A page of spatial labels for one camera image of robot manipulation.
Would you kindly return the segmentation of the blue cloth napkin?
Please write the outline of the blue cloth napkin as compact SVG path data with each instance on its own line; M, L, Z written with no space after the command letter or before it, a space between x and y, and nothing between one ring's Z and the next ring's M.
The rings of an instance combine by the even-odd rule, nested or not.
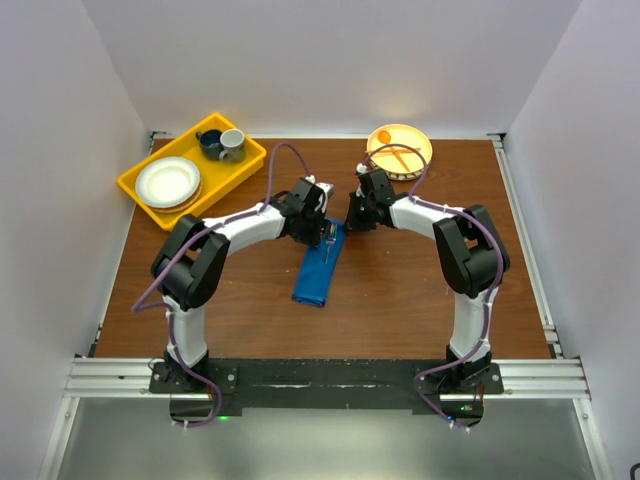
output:
M346 239L344 224L331 219L338 226L335 244L331 247L329 263L324 264L325 237L318 247L309 247L300 266L292 299L304 305L324 307L331 287L333 274Z

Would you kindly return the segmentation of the dark blue mug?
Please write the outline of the dark blue mug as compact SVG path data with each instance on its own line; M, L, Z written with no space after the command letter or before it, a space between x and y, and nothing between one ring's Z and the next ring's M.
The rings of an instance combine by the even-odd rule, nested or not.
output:
M201 153L207 159L212 161L219 160L219 155L222 151L221 136L222 131L219 129L210 129L195 133Z

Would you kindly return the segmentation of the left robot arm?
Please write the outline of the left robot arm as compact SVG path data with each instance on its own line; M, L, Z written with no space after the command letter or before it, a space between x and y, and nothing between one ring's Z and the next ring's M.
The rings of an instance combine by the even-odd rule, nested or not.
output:
M169 339L164 362L169 380L185 392L211 393L204 336L206 304L218 288L227 258L249 246L290 237L317 247L328 232L334 186L312 176L232 215L183 216L156 256L153 288L162 295Z

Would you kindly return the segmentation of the grey mug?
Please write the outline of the grey mug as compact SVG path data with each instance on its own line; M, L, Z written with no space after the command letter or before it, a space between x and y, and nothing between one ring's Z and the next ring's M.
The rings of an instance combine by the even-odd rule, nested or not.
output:
M239 129L229 129L220 136L219 160L239 163L245 159L245 135Z

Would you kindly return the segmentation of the orange plastic knife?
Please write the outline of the orange plastic knife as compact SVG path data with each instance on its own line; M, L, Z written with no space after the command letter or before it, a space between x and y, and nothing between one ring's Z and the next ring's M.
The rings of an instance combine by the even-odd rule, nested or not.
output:
M384 153L387 153L387 152L391 152L391 153L395 153L395 152L397 152L397 153L416 153L416 152L419 152L420 150L421 150L421 148L417 148L417 149L416 148L401 148L401 147L398 147L398 146L393 146L393 145L387 144L387 145L382 145L377 149L366 150L365 153L366 154L371 154L371 155L382 154L383 152Z

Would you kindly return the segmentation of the orange plastic spoon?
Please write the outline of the orange plastic spoon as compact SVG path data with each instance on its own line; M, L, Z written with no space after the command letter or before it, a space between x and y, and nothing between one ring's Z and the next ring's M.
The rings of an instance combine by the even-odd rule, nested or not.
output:
M391 134L387 130L379 130L377 133L377 139L380 143L389 145L392 143ZM396 160L400 163L400 165L404 168L406 172L409 172L410 169L407 164L404 162L401 153L397 151L394 147L390 147L391 154L396 158Z

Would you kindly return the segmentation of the white paper plate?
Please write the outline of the white paper plate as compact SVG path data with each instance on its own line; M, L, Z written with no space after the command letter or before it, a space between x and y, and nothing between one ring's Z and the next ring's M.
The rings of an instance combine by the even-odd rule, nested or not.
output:
M191 198L200 183L200 170L192 161L164 157L141 170L135 181L135 193L149 207L168 209Z

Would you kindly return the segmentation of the yellow plastic plate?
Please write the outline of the yellow plastic plate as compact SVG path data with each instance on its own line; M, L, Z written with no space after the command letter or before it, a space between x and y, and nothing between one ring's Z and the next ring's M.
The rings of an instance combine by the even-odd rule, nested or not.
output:
M430 165L433 148L432 144L422 131L404 124L388 124L378 127L367 140L366 150L377 149L382 145L377 139L379 130L387 130L392 137L390 145L401 148L421 148L416 153L401 153L404 162L410 171L406 172L391 152L382 154L367 154L370 156L368 163L373 168L382 169L391 180L412 181L419 178L425 167Z

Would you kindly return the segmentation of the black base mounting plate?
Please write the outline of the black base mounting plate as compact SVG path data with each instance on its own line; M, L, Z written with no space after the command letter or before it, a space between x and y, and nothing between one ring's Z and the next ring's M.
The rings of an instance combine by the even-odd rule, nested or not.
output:
M246 409L409 410L474 422L487 395L504 391L500 367L439 371L438 360L205 359L190 376L173 359L150 365L151 393L168 394L176 419L204 419L215 411L239 416Z

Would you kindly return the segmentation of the iridescent metal fork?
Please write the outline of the iridescent metal fork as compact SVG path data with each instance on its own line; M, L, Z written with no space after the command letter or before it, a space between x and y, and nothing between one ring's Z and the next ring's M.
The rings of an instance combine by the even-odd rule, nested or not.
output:
M331 223L325 237L325 257L324 264L329 263L331 247L335 244L338 235L338 226L335 223Z

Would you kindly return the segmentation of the yellow plastic tray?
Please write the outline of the yellow plastic tray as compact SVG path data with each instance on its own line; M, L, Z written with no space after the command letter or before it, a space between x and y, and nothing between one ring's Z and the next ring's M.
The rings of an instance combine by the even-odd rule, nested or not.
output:
M117 183L161 229L170 231L181 216L204 213L264 165L265 148L249 136L241 162L205 155L198 133L234 127L222 114L213 113L121 174Z

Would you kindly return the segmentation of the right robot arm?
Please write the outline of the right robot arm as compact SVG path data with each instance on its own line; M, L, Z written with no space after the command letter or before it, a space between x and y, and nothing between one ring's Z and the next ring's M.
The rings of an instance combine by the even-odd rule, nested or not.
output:
M359 187L350 194L346 229L366 232L379 225L411 231L435 241L442 275L455 293L454 329L446 363L418 375L434 375L459 393L481 380L492 360L489 330L492 310L509 255L481 205L454 208L394 191L380 169L356 169Z

